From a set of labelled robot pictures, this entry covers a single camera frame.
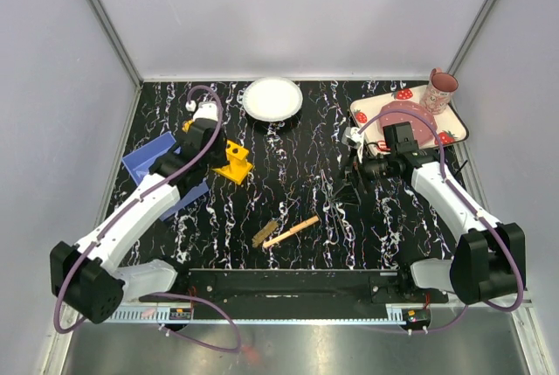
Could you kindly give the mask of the metal wire tongs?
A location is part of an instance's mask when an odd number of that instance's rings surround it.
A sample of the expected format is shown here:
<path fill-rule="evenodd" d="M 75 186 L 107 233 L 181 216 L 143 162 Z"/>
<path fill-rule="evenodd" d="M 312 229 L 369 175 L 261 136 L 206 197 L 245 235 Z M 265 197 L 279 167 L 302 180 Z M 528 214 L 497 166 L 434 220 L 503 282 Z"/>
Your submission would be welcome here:
<path fill-rule="evenodd" d="M 323 206 L 323 212 L 329 222 L 328 225 L 332 228 L 332 234 L 328 236 L 329 242 L 337 244 L 342 238 L 344 227 L 342 223 L 342 216 L 336 203 L 332 203 L 330 200 L 327 200 Z"/>

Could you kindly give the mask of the brown test tube brush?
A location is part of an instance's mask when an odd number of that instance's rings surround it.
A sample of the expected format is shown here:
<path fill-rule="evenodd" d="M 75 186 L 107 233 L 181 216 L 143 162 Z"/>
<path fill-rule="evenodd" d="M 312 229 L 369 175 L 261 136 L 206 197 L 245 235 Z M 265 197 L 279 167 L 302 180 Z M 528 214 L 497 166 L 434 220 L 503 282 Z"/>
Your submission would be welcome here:
<path fill-rule="evenodd" d="M 279 224 L 275 219 L 268 221 L 253 237 L 252 247 L 256 248 L 263 244 L 267 237 L 269 237 L 277 228 Z"/>

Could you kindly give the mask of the wooden test tube clamp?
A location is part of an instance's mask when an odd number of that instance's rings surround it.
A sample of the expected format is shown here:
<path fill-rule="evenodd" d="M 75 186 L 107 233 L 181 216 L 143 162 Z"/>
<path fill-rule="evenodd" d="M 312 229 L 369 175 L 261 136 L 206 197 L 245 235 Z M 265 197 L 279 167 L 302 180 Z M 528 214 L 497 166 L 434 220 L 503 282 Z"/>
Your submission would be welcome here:
<path fill-rule="evenodd" d="M 317 215 L 314 215 L 312 218 L 306 219 L 305 221 L 300 222 L 298 225 L 293 226 L 292 228 L 290 228 L 288 231 L 282 233 L 281 235 L 278 235 L 270 240 L 267 240 L 263 243 L 262 247 L 263 248 L 268 248 L 268 247 L 272 247 L 276 244 L 279 244 L 280 242 L 288 239 L 289 237 L 295 235 L 296 233 L 299 233 L 301 231 L 303 231 L 304 229 L 318 223 L 320 221 L 320 218 Z"/>

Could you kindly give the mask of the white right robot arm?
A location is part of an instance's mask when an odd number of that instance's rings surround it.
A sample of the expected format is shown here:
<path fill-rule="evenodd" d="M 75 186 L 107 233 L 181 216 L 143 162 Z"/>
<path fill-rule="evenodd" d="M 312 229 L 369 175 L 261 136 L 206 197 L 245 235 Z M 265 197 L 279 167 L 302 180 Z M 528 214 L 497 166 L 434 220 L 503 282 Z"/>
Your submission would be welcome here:
<path fill-rule="evenodd" d="M 420 289 L 455 294 L 465 305 L 515 295 L 505 308 L 520 306 L 525 288 L 525 235 L 515 223 L 504 224 L 487 212 L 455 180 L 436 149 L 420 149 L 411 124 L 401 122 L 384 130 L 389 152 L 367 158 L 358 127 L 345 128 L 342 143 L 349 158 L 342 169 L 342 187 L 335 199 L 357 204 L 357 187 L 381 178 L 398 177 L 432 206 L 457 241 L 451 259 L 421 259 L 406 265 L 406 282 Z"/>

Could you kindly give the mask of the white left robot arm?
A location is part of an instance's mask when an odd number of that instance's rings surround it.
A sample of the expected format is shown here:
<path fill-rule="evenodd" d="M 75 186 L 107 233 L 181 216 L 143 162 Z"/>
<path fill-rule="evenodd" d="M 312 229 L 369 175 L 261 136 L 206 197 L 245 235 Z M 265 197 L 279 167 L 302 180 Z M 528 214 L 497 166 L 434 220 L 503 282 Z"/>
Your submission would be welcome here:
<path fill-rule="evenodd" d="M 204 182 L 210 170 L 228 164 L 226 148 L 221 119 L 197 117 L 105 221 L 74 244 L 60 241 L 51 250 L 53 321 L 58 332 L 65 332 L 60 319 L 63 305 L 85 320 L 103 323 L 122 302 L 172 289 L 179 269 L 171 262 L 153 259 L 121 267 L 121 261 L 167 210 Z"/>

